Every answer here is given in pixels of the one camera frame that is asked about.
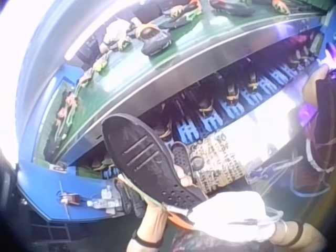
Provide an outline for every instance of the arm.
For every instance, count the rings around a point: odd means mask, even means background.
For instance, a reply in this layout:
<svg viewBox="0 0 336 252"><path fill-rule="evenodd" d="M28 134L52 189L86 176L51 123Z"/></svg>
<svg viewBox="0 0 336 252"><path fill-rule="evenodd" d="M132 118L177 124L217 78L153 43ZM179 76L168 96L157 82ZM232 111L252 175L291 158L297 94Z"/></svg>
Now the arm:
<svg viewBox="0 0 336 252"><path fill-rule="evenodd" d="M270 238L270 242L286 247L296 237L299 226L296 222L286 222L287 232L283 223L278 222L276 224L276 231ZM289 250L301 250L301 251L320 251L326 245L324 236L312 225L304 223L303 232L301 237L293 245L286 247Z"/></svg>
<svg viewBox="0 0 336 252"><path fill-rule="evenodd" d="M148 205L141 225L138 228L137 236L149 243L161 241L167 223L168 213L161 207ZM140 245L136 240L131 239L127 252L157 252L156 248L147 248Z"/></svg>

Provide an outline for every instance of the plastic bottle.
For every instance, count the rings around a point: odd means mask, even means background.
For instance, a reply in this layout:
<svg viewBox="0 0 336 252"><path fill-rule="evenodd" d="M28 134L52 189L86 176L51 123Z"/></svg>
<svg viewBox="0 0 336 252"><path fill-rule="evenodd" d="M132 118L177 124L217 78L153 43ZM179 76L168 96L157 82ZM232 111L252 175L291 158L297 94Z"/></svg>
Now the plastic bottle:
<svg viewBox="0 0 336 252"><path fill-rule="evenodd" d="M96 209L101 208L113 208L120 206L119 200L116 199L94 199L92 201L87 201L87 205Z"/></svg>

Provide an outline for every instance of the worker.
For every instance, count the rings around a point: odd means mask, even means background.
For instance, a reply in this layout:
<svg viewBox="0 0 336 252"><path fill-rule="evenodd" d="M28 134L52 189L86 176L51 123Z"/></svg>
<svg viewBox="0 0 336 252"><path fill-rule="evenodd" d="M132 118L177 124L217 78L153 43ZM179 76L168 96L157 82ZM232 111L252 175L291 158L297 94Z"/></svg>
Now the worker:
<svg viewBox="0 0 336 252"><path fill-rule="evenodd" d="M334 81L326 80L329 72L327 65L322 65L314 72L303 88L303 98L318 108L318 115L314 119L312 134L307 141L310 144L312 158L308 160L311 164L306 169L300 169L298 173L304 173L311 179L298 180L302 182L306 191L319 184L316 173L331 172L335 165L335 113L336 108L336 85ZM181 181L181 185L188 187L192 185L192 179L186 176L179 166L175 166L176 173ZM123 176L120 176L126 184L130 184ZM145 216L140 227L128 244L127 251L159 251L166 227L169 213L162 206L152 203L150 198L144 197L148 203ZM207 209L207 214L203 217L206 221L211 221L209 216L215 214L214 209ZM282 220L269 225L267 229L259 229L260 235L269 240L275 246L286 247L286 250L320 251L326 245L324 236L308 223L297 221L284 222ZM250 251L249 243L239 243L234 246L232 243L210 236L200 231L187 231L177 234L173 240L171 251Z"/></svg>

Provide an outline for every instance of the white glove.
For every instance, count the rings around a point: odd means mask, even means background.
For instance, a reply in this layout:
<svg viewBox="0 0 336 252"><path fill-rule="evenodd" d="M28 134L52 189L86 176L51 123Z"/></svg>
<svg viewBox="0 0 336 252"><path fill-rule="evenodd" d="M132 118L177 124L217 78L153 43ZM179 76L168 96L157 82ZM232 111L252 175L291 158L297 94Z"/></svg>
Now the white glove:
<svg viewBox="0 0 336 252"><path fill-rule="evenodd" d="M275 232L275 223L266 225L229 224L247 219L268 220L265 204L256 192L227 192L196 206L188 216L197 230L229 242L268 240Z"/></svg>

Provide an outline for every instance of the shoe sole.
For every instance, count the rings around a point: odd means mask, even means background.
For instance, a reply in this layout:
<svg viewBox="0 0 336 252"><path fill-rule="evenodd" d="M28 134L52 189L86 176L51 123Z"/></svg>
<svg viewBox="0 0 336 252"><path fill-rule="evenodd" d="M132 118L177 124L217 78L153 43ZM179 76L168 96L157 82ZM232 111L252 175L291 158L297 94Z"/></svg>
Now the shoe sole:
<svg viewBox="0 0 336 252"><path fill-rule="evenodd" d="M206 200L198 187L181 185L169 149L138 118L114 114L102 122L102 133L116 167L155 201L192 209Z"/></svg>

